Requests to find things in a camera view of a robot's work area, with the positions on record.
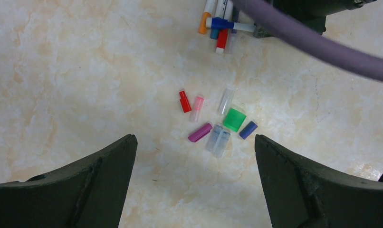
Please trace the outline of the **magenta pen cap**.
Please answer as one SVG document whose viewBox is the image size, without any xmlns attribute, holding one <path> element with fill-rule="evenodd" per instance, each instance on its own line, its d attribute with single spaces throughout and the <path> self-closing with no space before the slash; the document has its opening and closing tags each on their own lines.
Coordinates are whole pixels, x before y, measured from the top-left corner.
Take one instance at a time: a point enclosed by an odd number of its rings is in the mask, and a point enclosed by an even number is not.
<svg viewBox="0 0 383 228">
<path fill-rule="evenodd" d="M 206 123 L 188 136 L 188 140 L 192 143 L 198 142 L 200 139 L 208 135 L 213 129 L 210 123 Z"/>
</svg>

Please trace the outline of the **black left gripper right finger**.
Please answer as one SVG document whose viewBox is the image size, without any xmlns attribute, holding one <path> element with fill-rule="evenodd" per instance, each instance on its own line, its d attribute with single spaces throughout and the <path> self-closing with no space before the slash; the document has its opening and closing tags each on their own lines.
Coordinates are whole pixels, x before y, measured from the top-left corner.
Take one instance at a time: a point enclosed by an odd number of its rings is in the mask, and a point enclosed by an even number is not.
<svg viewBox="0 0 383 228">
<path fill-rule="evenodd" d="M 329 168 L 264 135 L 255 154 L 274 228 L 383 228 L 383 173 L 368 180 Z"/>
</svg>

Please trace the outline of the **green cap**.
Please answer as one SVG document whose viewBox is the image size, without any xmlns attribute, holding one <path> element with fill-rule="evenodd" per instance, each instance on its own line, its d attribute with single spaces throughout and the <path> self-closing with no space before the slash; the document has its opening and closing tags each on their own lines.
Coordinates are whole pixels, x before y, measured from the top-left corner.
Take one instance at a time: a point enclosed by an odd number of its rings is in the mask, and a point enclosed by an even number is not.
<svg viewBox="0 0 383 228">
<path fill-rule="evenodd" d="M 246 117 L 247 116 L 240 110 L 230 108 L 223 121 L 223 126 L 234 132 L 238 132 Z"/>
</svg>

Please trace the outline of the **orange cap marker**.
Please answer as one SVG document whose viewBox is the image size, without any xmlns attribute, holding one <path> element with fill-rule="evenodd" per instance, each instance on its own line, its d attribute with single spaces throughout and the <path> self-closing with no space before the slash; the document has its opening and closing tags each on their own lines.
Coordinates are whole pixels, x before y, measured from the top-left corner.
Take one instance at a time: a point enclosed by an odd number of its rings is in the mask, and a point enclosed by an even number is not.
<svg viewBox="0 0 383 228">
<path fill-rule="evenodd" d="M 199 28 L 198 28 L 199 34 L 205 35 L 207 33 L 206 20 L 207 18 L 212 17 L 212 13 L 214 11 L 215 5 L 216 5 L 216 0 L 206 0 L 202 17 L 200 20 Z"/>
</svg>

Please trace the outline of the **blue cap white marker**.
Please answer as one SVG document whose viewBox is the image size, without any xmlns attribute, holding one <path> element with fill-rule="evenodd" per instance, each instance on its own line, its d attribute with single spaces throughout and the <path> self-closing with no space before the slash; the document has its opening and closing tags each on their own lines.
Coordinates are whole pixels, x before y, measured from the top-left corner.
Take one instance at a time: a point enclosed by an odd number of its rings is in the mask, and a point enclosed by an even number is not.
<svg viewBox="0 0 383 228">
<path fill-rule="evenodd" d="M 246 32 L 254 32 L 254 30 L 256 29 L 256 26 L 253 24 L 244 24 L 244 23 L 227 21 L 226 19 L 222 19 L 219 17 L 207 18 L 206 27 L 209 29 L 218 29 L 218 30 L 233 29 L 233 30 L 240 30 L 240 31 L 246 31 Z"/>
</svg>

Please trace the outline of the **red pen cap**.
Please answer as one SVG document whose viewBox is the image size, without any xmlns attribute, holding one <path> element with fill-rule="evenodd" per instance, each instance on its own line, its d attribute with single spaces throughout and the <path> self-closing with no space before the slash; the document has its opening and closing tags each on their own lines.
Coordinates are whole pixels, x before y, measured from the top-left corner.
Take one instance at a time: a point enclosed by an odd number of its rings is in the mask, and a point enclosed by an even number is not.
<svg viewBox="0 0 383 228">
<path fill-rule="evenodd" d="M 180 91 L 179 95 L 180 95 L 180 104 L 181 104 L 183 112 L 184 113 L 190 112 L 192 110 L 192 107 L 190 105 L 186 92 L 184 90 Z"/>
</svg>

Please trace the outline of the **pink clear pen cap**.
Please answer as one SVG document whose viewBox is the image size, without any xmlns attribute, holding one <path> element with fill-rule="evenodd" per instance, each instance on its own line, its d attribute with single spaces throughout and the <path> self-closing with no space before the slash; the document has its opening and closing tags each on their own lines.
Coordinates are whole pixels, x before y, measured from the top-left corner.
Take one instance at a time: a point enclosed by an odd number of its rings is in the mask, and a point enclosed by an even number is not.
<svg viewBox="0 0 383 228">
<path fill-rule="evenodd" d="M 202 96 L 197 96 L 195 98 L 194 103 L 193 103 L 191 117 L 190 117 L 190 120 L 192 122 L 198 121 L 198 119 L 200 117 L 201 110 L 203 108 L 203 103 L 204 103 L 204 98 Z"/>
</svg>

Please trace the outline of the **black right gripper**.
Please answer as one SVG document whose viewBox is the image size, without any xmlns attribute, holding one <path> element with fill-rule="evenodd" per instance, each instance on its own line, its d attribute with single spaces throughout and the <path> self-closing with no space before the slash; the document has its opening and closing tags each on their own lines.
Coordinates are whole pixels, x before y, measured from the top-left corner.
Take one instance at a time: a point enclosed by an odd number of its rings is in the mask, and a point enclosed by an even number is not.
<svg viewBox="0 0 383 228">
<path fill-rule="evenodd" d="M 376 0 L 268 0 L 272 7 L 322 35 L 326 17 L 345 10 L 356 10 Z"/>
</svg>

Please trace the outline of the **purple cap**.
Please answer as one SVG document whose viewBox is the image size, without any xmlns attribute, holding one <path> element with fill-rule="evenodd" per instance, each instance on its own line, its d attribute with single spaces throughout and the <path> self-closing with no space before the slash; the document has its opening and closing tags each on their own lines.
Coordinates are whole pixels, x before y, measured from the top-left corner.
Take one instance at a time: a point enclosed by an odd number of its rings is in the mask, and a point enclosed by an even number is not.
<svg viewBox="0 0 383 228">
<path fill-rule="evenodd" d="M 239 133 L 239 136 L 245 140 L 247 139 L 256 129 L 257 124 L 253 121 L 250 121 Z"/>
</svg>

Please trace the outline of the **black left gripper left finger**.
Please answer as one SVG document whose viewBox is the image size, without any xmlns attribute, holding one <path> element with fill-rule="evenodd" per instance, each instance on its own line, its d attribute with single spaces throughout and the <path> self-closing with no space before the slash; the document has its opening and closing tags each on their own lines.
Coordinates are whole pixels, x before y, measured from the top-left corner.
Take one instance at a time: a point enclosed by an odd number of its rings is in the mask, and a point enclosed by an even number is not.
<svg viewBox="0 0 383 228">
<path fill-rule="evenodd" d="M 137 145 L 129 134 L 59 169 L 1 183 L 0 228 L 118 227 Z"/>
</svg>

